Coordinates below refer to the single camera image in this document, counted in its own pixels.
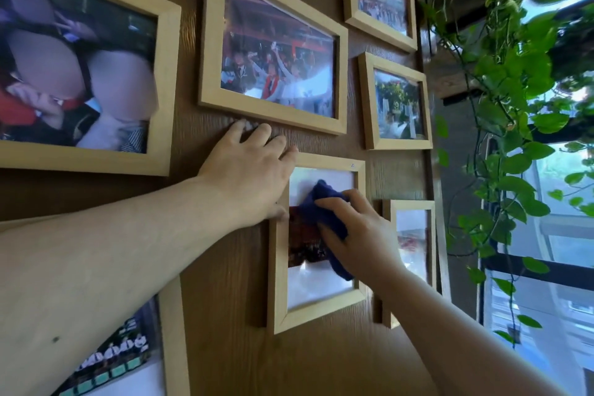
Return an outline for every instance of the vine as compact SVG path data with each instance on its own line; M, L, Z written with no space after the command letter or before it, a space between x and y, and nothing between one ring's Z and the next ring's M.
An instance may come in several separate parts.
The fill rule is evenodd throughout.
M509 296L513 328L517 322L532 328L541 328L538 321L526 315L514 315L513 294L515 282L531 271L549 272L547 265L532 257L523 258L523 270L513 273L508 248L516 222L527 222L528 216L542 217L551 212L539 200L536 189L522 178L534 161L555 152L554 148L534 140L533 133L555 133L572 123L591 125L594 115L594 79L592 50L583 49L579 57L572 58L579 66L568 65L567 45L588 41L594 44L594 6L582 10L578 19L558 19L551 11L525 20L524 0L485 0L485 19L460 30L454 0L430 0L423 4L431 32L440 47L454 55L466 78L467 98L473 113L477 135L474 150L469 154L464 172L473 181L474 194L485 201L491 210L478 209L461 215L452 225L451 205L447 215L448 247L463 237L471 240L471 250L452 254L486 258L495 254L502 244L510 264L510 278L494 278L496 285ZM537 4L551 4L562 0L531 0ZM589 95L574 101L571 93L590 87ZM543 95L553 92L546 100ZM568 112L575 114L570 118ZM577 141L565 145L564 152L586 151L582 160L585 171L565 177L572 191L555 189L548 195L556 200L567 200L580 214L594 217L594 204L584 203L583 193L594 186L594 140L591 128ZM445 120L437 118L437 134L448 137ZM495 139L497 150L484 152L486 139ZM439 150L440 163L447 166L447 153ZM485 273L476 267L467 267L471 280L482 284ZM496 331L515 347L517 339L508 332Z

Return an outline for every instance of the picture frame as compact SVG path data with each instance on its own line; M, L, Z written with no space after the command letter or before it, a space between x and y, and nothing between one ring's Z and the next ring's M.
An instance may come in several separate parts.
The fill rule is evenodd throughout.
M50 220L58 216L0 221L0 233L11 228ZM163 373L166 396L190 396L182 288L179 276L171 280L159 292L157 300L159 302L159 320L163 343Z
M435 202L433 200L390 200L382 201L382 215L390 221L396 229L396 219L398 211L423 210L429 212L429 231L427 242L427 252L425 254L425 264L427 272L427 283L437 291L437 226L435 218ZM397 318L390 312L390 309L382 304L382 323L390 329L399 326Z
M363 121L365 127L366 148L379 150L433 149L433 131L431 129L427 77L425 74L368 52L359 55L358 61L363 100ZM408 83L417 86L419 106L416 118L422 123L421 129L423 131L423 139L392 139L381 137L382 135L378 119L378 97L375 88L376 70L389 74L390 76L395 76L396 79L406 80Z
M382 39L405 52L418 49L415 0L406 0L406 34L392 28L360 8L359 0L345 1L345 22L365 33Z
M301 0L264 1L290 16L299 18L303 23L308 23L313 29L335 38L332 84L333 117L308 113L260 98L248 97L245 94L221 87L223 32L225 31L225 25L221 23L221 19L225 18L225 0L205 0L199 103L207 107L233 111L304 129L318 130L334 135L346 133L348 30Z
M181 7L167 0L107 0L157 18L154 78L159 109L150 118L146 153L0 140L0 167L94 173L169 174Z
M316 170L350 171L355 174L354 183L365 195L365 162L348 158L328 157L312 153L300 152L297 168ZM289 210L289 186L285 188L278 204ZM367 299L367 286L357 280L353 288L347 292L334 295L328 299L317 300L289 310L287 307L289 258L289 221L275 220L270 222L269 243L269 286L268 286L268 321L269 331L276 335L293 327L328 315Z

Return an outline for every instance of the wood paneling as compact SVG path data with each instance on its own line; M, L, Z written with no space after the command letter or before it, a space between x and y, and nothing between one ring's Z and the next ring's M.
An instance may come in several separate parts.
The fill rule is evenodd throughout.
M232 118L197 106L203 0L182 6L172 167L169 179L0 170L0 220L76 211L195 175ZM302 0L338 22L342 0ZM348 131L335 137L274 125L301 151L367 162L371 200L425 199L427 155L364 150L359 70L364 51L416 68L415 55L349 27ZM267 334L268 226L228 235L182 274L193 395L435 394L402 329L383 325L372 298L271 337Z

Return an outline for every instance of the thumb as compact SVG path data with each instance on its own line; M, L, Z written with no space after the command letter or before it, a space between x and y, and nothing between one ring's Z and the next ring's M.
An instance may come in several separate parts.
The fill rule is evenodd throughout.
M285 210L285 207L282 205L274 204L268 210L266 214L266 219L268 220L279 220L279 221L286 221L289 219L289 214Z
M340 238L336 236L336 233L334 233L330 228L326 227L325 225L318 224L318 227L320 228L320 233L322 234L322 239L324 240L324 243L326 244L326 246L330 248L334 255L336 255L338 261L341 262L342 257L344 257L346 254L345 243L343 243L340 240Z

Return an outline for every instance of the microfiber cloth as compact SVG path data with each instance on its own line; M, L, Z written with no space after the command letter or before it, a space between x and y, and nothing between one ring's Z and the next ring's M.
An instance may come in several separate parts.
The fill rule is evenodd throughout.
M301 203L301 205L299 205L299 214L301 215L304 223L312 224L314 226L317 226L318 223L323 224L326 227L332 229L332 231L336 233L336 236L344 241L348 235L345 224L339 220L331 210L318 207L316 204L314 204L315 200L326 199L327 197L339 197L346 202L349 201L349 199L344 194L332 189L332 187L323 180L318 180L316 186L314 186L314 189L311 190L305 200ZM353 280L351 273L349 273L344 268L344 266L340 264L338 258L335 257L326 244L324 244L324 249L328 255L328 260L330 261L330 265L332 266L334 272L347 281Z

